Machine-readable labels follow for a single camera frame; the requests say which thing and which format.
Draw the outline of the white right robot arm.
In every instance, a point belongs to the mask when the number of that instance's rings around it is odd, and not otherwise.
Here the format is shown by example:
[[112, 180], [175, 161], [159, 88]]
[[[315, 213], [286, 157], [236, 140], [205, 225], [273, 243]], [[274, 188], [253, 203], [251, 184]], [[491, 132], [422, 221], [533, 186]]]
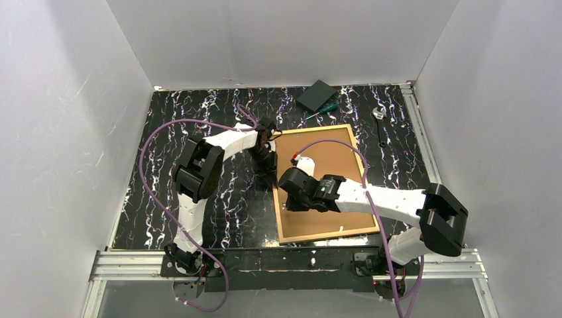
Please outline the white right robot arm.
[[282, 174], [278, 185], [288, 194], [290, 211], [366, 213], [409, 225], [406, 232], [391, 236], [383, 248], [395, 265], [403, 266], [429, 253], [461, 255], [469, 213], [444, 185], [390, 189], [335, 175], [316, 180], [295, 167]]

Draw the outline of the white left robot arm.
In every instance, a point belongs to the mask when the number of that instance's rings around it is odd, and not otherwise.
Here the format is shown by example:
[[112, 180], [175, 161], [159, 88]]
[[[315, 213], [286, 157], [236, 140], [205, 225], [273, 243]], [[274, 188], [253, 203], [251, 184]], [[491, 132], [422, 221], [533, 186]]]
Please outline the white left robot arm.
[[202, 267], [203, 257], [197, 245], [203, 242], [202, 226], [208, 199], [217, 191], [225, 160], [244, 150], [254, 160], [257, 178], [276, 188], [278, 156], [272, 119], [262, 118], [252, 128], [247, 120], [225, 131], [205, 138], [190, 137], [172, 174], [178, 195], [180, 226], [172, 243], [165, 247], [169, 259], [186, 274], [194, 275]]

